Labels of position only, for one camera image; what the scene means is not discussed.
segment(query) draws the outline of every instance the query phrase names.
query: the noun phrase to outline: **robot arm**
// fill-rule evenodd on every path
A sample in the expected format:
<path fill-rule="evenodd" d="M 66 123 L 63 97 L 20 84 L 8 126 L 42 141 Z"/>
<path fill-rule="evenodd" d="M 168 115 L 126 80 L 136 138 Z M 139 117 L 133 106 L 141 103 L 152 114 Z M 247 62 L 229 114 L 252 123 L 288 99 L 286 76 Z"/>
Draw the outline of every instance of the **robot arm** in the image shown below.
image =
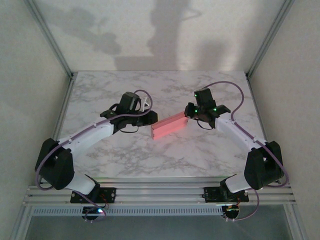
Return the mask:
<path fill-rule="evenodd" d="M 208 88 L 194 92 L 197 105 L 189 102 L 184 115 L 197 121 L 208 123 L 212 129 L 224 133 L 243 152 L 247 153 L 247 160 L 243 172 L 228 177 L 220 182 L 220 193 L 228 202 L 240 191 L 247 189 L 261 189 L 264 186 L 282 178 L 283 171 L 267 151 L 258 143 L 267 147 L 282 164 L 280 146 L 275 142 L 254 137 L 251 139 L 231 120 L 230 110 L 224 105 L 216 105 Z"/>
<path fill-rule="evenodd" d="M 137 94 L 126 92 L 122 95 L 120 103 L 114 104 L 110 109 L 101 113 L 97 121 L 58 141 L 52 138 L 47 139 L 42 145 L 35 171 L 39 171 L 39 174 L 53 188 L 74 190 L 88 195 L 94 201 L 100 185 L 91 177 L 75 172 L 73 160 L 95 143 L 110 137 L 128 124 L 141 127 L 156 123 L 157 113 L 150 109 L 144 110 L 144 108 L 142 111 L 136 110 L 138 103 L 141 108 L 141 99 Z M 49 153 L 57 147 L 58 149 L 48 157 Z M 48 159 L 38 169 L 45 157 Z"/>

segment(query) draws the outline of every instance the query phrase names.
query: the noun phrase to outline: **purple cable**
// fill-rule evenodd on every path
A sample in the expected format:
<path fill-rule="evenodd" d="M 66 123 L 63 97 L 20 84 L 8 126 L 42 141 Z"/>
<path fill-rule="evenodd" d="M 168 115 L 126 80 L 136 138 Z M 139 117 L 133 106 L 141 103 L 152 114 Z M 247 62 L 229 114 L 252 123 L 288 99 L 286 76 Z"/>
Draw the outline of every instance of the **purple cable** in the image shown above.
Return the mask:
<path fill-rule="evenodd" d="M 240 93 L 241 93 L 241 102 L 240 104 L 232 111 L 231 113 L 231 120 L 234 121 L 234 125 L 236 125 L 244 134 L 246 134 L 249 138 L 251 138 L 252 140 L 255 139 L 254 136 L 252 136 L 249 132 L 247 132 L 243 127 L 241 127 L 237 122 L 235 122 L 235 112 L 242 106 L 242 104 L 244 103 L 245 101 L 245 94 L 244 92 L 242 91 L 242 89 L 239 87 L 239 85 L 237 85 L 236 83 L 234 82 L 231 82 L 231 81 L 216 81 L 216 82 L 213 82 L 213 83 L 210 83 L 209 85 L 205 86 L 205 88 L 208 88 L 212 85 L 215 85 L 215 84 L 231 84 L 233 86 L 235 86 L 237 89 L 239 89 Z M 265 146 L 263 145 L 260 141 L 255 141 L 257 144 L 259 144 L 261 147 L 263 147 L 263 149 L 273 158 L 273 160 L 276 162 L 276 164 L 279 165 L 279 167 L 281 168 L 281 170 L 283 171 L 284 175 L 285 175 L 285 182 L 283 184 L 280 184 L 280 185 L 268 185 L 268 187 L 270 188 L 281 188 L 285 185 L 288 184 L 289 182 L 289 174 L 287 172 L 287 170 L 285 169 L 285 167 L 281 164 L 281 162 L 276 158 L 276 156 Z"/>
<path fill-rule="evenodd" d="M 237 219 L 235 219 L 235 218 L 229 218 L 229 217 L 227 217 L 227 216 L 224 216 L 224 218 L 225 218 L 227 221 L 230 220 L 230 221 L 235 222 L 235 221 L 245 220 L 245 219 L 250 218 L 252 215 L 254 215 L 254 214 L 258 211 L 258 208 L 259 208 L 259 205 L 260 205 L 260 198 L 259 198 L 258 192 L 257 192 L 256 190 L 254 190 L 254 189 L 253 189 L 253 191 L 254 191 L 254 193 L 255 193 L 255 195 L 256 195 L 256 207 L 255 207 L 254 211 L 253 211 L 252 213 L 250 213 L 249 215 L 247 215 L 247 216 L 244 216 L 244 217 L 241 217 L 241 218 L 237 218 Z"/>
<path fill-rule="evenodd" d="M 209 85 L 205 86 L 204 88 L 208 88 L 212 85 L 215 85 L 215 84 L 231 84 L 233 86 L 235 86 L 237 89 L 239 89 L 240 93 L 241 93 L 241 102 L 240 104 L 232 111 L 231 113 L 231 120 L 234 122 L 234 125 L 236 125 L 244 134 L 246 134 L 249 138 L 251 138 L 252 140 L 254 140 L 254 136 L 252 136 L 249 132 L 247 132 L 243 127 L 241 127 L 237 122 L 235 122 L 235 118 L 234 118 L 234 115 L 235 115 L 235 112 L 242 106 L 242 104 L 244 103 L 245 101 L 245 94 L 244 92 L 242 91 L 242 89 L 239 87 L 239 85 L 237 85 L 236 83 L 234 82 L 231 82 L 231 81 L 216 81 L 216 82 L 213 82 L 213 83 L 210 83 Z M 281 168 L 281 170 L 283 171 L 284 175 L 285 175 L 285 183 L 281 184 L 281 185 L 275 185 L 275 186 L 272 186 L 272 185 L 268 185 L 268 187 L 270 188 L 280 188 L 280 187 L 283 187 L 285 185 L 287 185 L 287 183 L 289 182 L 289 174 L 288 172 L 286 171 L 286 169 L 284 168 L 284 166 L 281 164 L 281 162 L 276 158 L 276 156 L 265 146 L 263 145 L 260 141 L 255 141 L 256 143 L 258 143 L 261 147 L 263 147 L 263 149 L 273 158 L 273 160 L 279 165 L 279 167 Z M 255 190 L 255 189 L 250 189 L 250 190 L 253 190 L 256 194 L 256 197 L 257 197 L 257 204 L 256 204 L 256 207 L 255 207 L 255 210 L 250 213 L 249 215 L 245 216 L 245 217 L 242 217 L 242 218 L 238 218 L 238 219 L 231 219 L 231 218 L 228 218 L 225 216 L 225 218 L 227 220 L 232 220 L 232 221 L 241 221 L 241 220 L 245 220 L 247 218 L 250 218 L 252 215 L 254 215 L 258 208 L 259 208 L 259 205 L 260 205 L 260 199 L 259 199 L 259 194 L 258 192 Z"/>
<path fill-rule="evenodd" d="M 96 128 L 97 126 L 100 126 L 102 124 L 105 124 L 105 123 L 108 123 L 110 122 L 111 120 L 114 120 L 114 119 L 117 119 L 117 118 L 121 118 L 121 117 L 141 117 L 141 116 L 144 116 L 146 114 L 148 114 L 150 111 L 151 111 L 151 108 L 153 106 L 153 101 L 152 101 L 152 98 L 150 96 L 150 94 L 145 91 L 145 90 L 142 90 L 142 89 L 138 89 L 136 90 L 134 93 L 137 93 L 137 92 L 143 92 L 145 93 L 148 98 L 150 99 L 150 107 L 149 109 L 144 112 L 144 113 L 140 113 L 140 114 L 120 114 L 120 115 L 117 115 L 117 116 L 113 116 L 113 117 L 110 117 L 106 120 L 102 120 L 100 122 L 98 122 L 96 125 L 91 125 L 89 127 L 87 127 L 86 129 L 82 130 L 81 132 L 77 133 L 76 135 L 72 136 L 70 139 L 73 141 L 75 139 L 77 139 L 78 137 L 80 137 L 81 135 L 87 133 L 88 131 L 90 131 L 91 129 L 93 128 Z M 35 172 L 35 185 L 40 189 L 40 190 L 43 190 L 43 191 L 47 191 L 47 190 L 50 190 L 52 189 L 53 187 L 50 186 L 50 187 L 42 187 L 40 186 L 40 182 L 39 182 L 39 178 L 40 178 L 40 170 L 41 168 L 44 166 L 44 164 L 46 163 L 46 161 L 49 159 L 49 157 L 56 151 L 58 150 L 59 148 L 61 148 L 62 146 L 66 145 L 67 143 L 69 143 L 69 140 L 67 141 L 64 141 L 63 143 L 60 143 L 58 146 L 56 146 L 55 148 L 53 148 L 44 158 L 43 160 L 40 162 L 36 172 Z M 88 199 L 87 197 L 85 197 L 84 194 L 80 193 L 80 192 L 77 192 L 75 191 L 77 194 L 79 194 L 81 197 L 83 197 L 84 199 L 86 199 L 89 203 L 93 204 L 95 207 L 97 208 L 100 208 L 97 204 L 95 204 L 94 202 L 92 202 L 90 199 Z"/>

